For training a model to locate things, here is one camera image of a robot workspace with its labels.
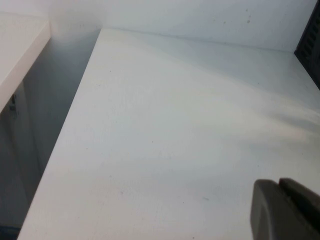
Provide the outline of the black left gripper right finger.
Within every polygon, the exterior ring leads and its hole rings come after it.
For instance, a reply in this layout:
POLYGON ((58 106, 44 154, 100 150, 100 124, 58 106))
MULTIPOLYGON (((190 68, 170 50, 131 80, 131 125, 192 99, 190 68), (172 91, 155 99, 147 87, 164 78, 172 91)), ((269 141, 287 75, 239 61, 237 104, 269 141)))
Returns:
POLYGON ((320 238, 320 195, 291 178, 281 178, 280 240, 320 238))

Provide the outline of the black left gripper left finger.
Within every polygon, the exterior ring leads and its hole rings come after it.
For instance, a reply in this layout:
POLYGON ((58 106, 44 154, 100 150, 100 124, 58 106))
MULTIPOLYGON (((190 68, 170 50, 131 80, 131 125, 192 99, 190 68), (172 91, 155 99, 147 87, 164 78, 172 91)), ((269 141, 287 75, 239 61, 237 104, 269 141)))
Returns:
POLYGON ((279 185, 258 179, 253 186, 250 225, 254 240, 293 240, 292 211, 279 185))

